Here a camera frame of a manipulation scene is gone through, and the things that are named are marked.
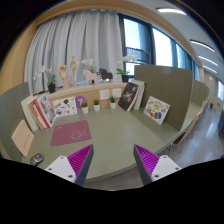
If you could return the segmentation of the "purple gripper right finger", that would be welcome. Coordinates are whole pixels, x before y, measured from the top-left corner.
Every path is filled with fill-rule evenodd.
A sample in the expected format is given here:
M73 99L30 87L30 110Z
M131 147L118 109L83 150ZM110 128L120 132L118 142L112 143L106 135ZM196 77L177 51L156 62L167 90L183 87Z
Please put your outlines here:
M158 156L137 144L134 145L133 154L144 185L181 170L169 156Z

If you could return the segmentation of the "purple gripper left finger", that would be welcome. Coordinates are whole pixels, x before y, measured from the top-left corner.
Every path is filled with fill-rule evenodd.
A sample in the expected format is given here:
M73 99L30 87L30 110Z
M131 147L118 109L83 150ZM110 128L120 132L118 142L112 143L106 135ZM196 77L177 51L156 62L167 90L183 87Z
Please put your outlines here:
M70 156L59 156L46 171L83 186L94 155L93 145L88 145Z

